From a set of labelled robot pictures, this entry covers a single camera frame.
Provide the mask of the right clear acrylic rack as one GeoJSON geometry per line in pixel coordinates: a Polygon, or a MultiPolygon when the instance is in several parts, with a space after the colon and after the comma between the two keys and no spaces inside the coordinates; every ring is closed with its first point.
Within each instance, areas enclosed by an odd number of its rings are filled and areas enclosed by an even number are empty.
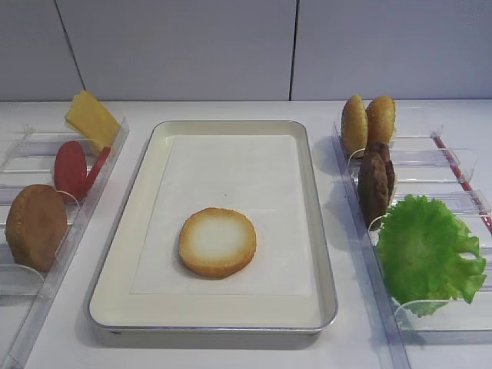
{"type": "Polygon", "coordinates": [[[416,110],[392,138],[334,150],[391,368],[491,366],[491,202],[477,151],[416,110]]]}

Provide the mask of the bun top right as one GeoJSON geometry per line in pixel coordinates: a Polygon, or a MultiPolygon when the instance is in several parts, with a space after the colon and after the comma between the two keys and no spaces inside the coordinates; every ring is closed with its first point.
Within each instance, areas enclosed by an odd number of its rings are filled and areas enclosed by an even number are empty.
{"type": "Polygon", "coordinates": [[[379,96],[372,100],[366,108],[369,145],[375,142],[389,144],[396,120],[396,104],[390,96],[379,96]]]}

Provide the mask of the brown meat patty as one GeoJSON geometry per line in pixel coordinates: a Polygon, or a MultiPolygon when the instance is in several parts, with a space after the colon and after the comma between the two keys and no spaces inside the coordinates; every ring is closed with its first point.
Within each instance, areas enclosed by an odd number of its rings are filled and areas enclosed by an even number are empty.
{"type": "Polygon", "coordinates": [[[386,176],[387,176],[387,191],[388,191],[388,204],[391,203],[394,194],[394,182],[395,173],[392,160],[388,160],[385,163],[386,176]]]}
{"type": "Polygon", "coordinates": [[[386,213],[390,188],[389,169],[392,162],[386,143],[375,142],[366,147],[358,173],[357,193],[366,228],[386,213]]]}

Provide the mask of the green lettuce leaf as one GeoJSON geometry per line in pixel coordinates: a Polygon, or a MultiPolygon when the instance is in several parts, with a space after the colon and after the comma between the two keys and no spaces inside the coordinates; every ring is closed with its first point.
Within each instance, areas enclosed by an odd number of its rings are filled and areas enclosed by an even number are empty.
{"type": "Polygon", "coordinates": [[[392,298],[418,317],[471,304],[486,279],[479,237],[439,199],[409,194],[390,208],[377,251],[392,298]]]}

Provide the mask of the left clear acrylic rack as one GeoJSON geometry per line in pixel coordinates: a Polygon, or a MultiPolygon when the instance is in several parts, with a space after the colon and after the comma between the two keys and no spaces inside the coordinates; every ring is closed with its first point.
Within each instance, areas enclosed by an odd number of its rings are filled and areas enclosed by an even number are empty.
{"type": "Polygon", "coordinates": [[[1,366],[23,368],[128,136],[1,139],[1,366]]]}

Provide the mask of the white paper liner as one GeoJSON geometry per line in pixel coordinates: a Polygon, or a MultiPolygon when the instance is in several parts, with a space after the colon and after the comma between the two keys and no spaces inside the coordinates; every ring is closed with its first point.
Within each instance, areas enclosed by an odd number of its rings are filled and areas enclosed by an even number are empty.
{"type": "Polygon", "coordinates": [[[310,295],[311,246],[294,138],[178,135],[171,143],[132,292],[310,295]],[[210,207],[244,214],[257,235],[251,262],[219,280],[190,272],[177,251],[184,222],[210,207]]]}

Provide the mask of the bun top left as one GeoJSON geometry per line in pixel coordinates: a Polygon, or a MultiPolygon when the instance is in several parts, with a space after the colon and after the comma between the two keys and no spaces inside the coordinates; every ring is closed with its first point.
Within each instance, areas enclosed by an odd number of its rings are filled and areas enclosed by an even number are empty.
{"type": "Polygon", "coordinates": [[[368,120],[364,102],[359,94],[352,95],[345,103],[341,116],[341,137],[349,155],[364,155],[368,137],[368,120]]]}

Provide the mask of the red tomato slice left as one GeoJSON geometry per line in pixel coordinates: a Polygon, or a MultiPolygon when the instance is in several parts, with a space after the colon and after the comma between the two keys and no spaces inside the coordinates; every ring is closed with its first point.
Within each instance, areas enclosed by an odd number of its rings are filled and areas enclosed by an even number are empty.
{"type": "Polygon", "coordinates": [[[78,201],[85,196],[87,165],[85,153],[77,141],[65,142],[58,150],[54,166],[54,183],[64,203],[78,201]]]}

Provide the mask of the red tomato slice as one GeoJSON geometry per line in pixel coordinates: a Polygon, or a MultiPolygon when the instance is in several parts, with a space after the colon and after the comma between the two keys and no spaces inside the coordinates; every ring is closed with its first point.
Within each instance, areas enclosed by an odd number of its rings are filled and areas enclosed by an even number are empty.
{"type": "Polygon", "coordinates": [[[87,165],[85,153],[77,141],[65,142],[58,150],[54,166],[54,183],[64,203],[78,201],[85,196],[87,165]]]}
{"type": "Polygon", "coordinates": [[[87,177],[86,177],[85,182],[84,182],[83,195],[85,197],[88,195],[93,184],[95,183],[95,180],[98,177],[98,174],[101,171],[106,160],[108,159],[108,156],[110,153],[111,153],[111,148],[110,147],[104,147],[101,150],[96,162],[92,165],[91,170],[87,174],[87,177]]]}

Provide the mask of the brown meat patty rear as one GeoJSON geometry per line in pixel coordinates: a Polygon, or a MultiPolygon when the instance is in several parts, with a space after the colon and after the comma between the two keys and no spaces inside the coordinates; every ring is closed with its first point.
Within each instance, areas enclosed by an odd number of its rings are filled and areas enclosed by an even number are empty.
{"type": "Polygon", "coordinates": [[[388,160],[385,163],[386,176],[387,176],[387,191],[388,191],[388,204],[391,203],[394,194],[394,182],[395,173],[392,160],[388,160]]]}

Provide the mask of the brown meat patty front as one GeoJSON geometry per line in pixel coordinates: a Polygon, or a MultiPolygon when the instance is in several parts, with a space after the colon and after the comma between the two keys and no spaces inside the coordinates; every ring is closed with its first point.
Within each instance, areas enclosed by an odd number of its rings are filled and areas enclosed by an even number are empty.
{"type": "Polygon", "coordinates": [[[389,169],[392,162],[386,143],[375,142],[366,147],[358,173],[357,193],[366,228],[386,213],[390,188],[389,169]]]}

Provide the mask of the red tomato slice right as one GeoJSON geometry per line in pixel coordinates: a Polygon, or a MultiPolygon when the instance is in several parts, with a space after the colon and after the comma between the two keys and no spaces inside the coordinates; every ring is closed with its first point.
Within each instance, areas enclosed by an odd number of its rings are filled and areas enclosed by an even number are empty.
{"type": "Polygon", "coordinates": [[[108,159],[108,156],[110,153],[111,153],[111,148],[110,147],[104,147],[101,150],[96,162],[92,165],[91,170],[87,174],[87,177],[86,177],[85,182],[84,182],[83,195],[85,197],[88,195],[93,184],[95,183],[95,180],[98,177],[98,174],[101,171],[106,160],[108,159]]]}

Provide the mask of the bun slice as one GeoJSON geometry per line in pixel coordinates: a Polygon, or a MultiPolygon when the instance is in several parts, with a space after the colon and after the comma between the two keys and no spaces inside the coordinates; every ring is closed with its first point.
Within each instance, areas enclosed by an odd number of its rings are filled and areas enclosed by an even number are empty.
{"type": "Polygon", "coordinates": [[[181,262],[206,278],[226,278],[240,271],[251,262],[256,249],[252,222],[242,213],[226,208],[195,212],[179,234],[181,262]]]}
{"type": "Polygon", "coordinates": [[[6,221],[6,241],[15,262],[48,272],[67,227],[65,206],[53,187],[24,187],[12,202],[6,221]]]}

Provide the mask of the cream metal tray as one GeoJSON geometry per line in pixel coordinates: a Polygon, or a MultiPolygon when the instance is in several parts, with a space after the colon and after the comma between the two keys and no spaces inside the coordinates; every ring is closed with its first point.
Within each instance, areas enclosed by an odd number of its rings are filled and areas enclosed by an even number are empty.
{"type": "Polygon", "coordinates": [[[88,313],[98,326],[111,331],[315,332],[329,325],[337,313],[337,296],[305,127],[296,121],[166,121],[157,125],[107,248],[89,298],[88,313]],[[310,295],[132,292],[161,176],[171,142],[178,135],[294,138],[311,246],[310,295]]]}

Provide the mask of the clear acrylic rack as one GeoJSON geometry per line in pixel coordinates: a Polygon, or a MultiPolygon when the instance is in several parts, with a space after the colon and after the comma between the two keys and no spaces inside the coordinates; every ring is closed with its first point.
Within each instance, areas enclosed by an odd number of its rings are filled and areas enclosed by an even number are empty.
{"type": "Polygon", "coordinates": [[[1,366],[23,368],[128,136],[1,139],[1,366]]]}
{"type": "Polygon", "coordinates": [[[334,150],[391,368],[491,366],[491,202],[477,151],[416,110],[392,138],[334,150]]]}

